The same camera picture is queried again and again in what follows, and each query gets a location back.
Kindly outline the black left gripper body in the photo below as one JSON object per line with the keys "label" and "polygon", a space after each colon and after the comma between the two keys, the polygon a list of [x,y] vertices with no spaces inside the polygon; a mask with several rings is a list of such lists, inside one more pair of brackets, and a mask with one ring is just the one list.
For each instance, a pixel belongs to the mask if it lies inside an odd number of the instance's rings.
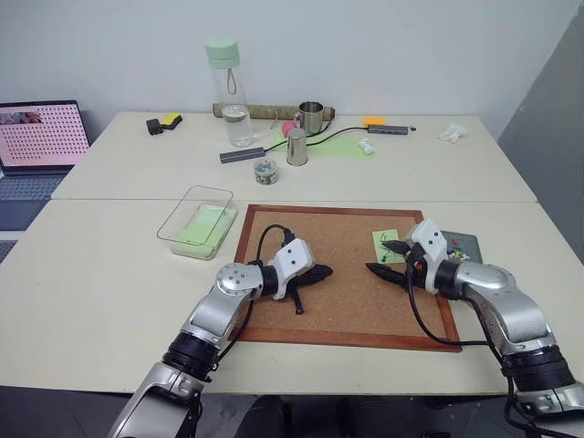
{"label": "black left gripper body", "polygon": [[300,276],[295,276],[287,283],[287,293],[297,290],[302,286],[309,286],[320,280],[320,268],[313,267]]}

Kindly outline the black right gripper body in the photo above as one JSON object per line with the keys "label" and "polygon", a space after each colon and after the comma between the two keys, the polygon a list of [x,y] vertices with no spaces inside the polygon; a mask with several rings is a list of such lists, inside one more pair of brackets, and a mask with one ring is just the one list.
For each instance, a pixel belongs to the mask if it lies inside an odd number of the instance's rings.
{"label": "black right gripper body", "polygon": [[427,275],[427,262],[424,258],[425,251],[419,244],[402,244],[401,253],[404,255],[406,268],[404,271],[403,289],[408,290],[408,281],[412,281],[414,287],[425,289]]}

